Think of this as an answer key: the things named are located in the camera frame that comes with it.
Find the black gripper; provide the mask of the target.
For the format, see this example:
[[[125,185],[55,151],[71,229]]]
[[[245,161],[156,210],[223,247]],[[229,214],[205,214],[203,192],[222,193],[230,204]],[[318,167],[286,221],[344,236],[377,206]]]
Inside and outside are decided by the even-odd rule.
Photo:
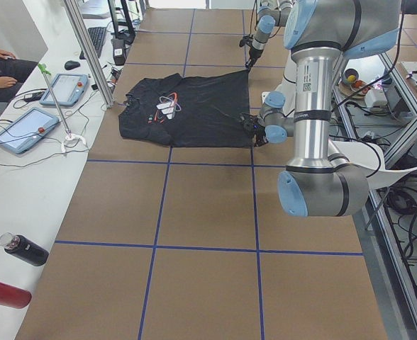
[[[263,49],[260,49],[261,45],[259,42],[256,42],[256,39],[253,37],[253,35],[244,35],[240,42],[239,47],[249,47],[249,58],[248,61],[245,63],[245,68],[250,71],[254,66],[256,61],[262,56]]]
[[[240,124],[243,130],[249,138],[254,139],[254,147],[261,147],[268,143],[265,137],[265,128],[259,124],[259,120],[256,115],[250,115],[248,113],[240,114]]]

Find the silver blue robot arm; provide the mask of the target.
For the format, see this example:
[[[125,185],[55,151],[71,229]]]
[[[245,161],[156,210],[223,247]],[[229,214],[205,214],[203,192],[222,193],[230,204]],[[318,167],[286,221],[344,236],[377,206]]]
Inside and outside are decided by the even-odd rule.
[[[294,139],[294,156],[278,177],[279,200],[293,216],[344,216],[366,202],[364,171],[330,140],[333,66],[393,48],[399,1],[261,1],[257,30],[244,43],[247,68],[261,57],[272,31],[284,29],[284,47],[296,65],[292,93],[273,91],[259,122],[268,142]]]
[[[247,70],[251,70],[262,56],[265,45],[273,36],[273,29],[286,26],[293,7],[294,1],[255,2],[257,14],[255,34],[244,35],[239,42],[239,47],[249,47],[249,57],[245,63]]]

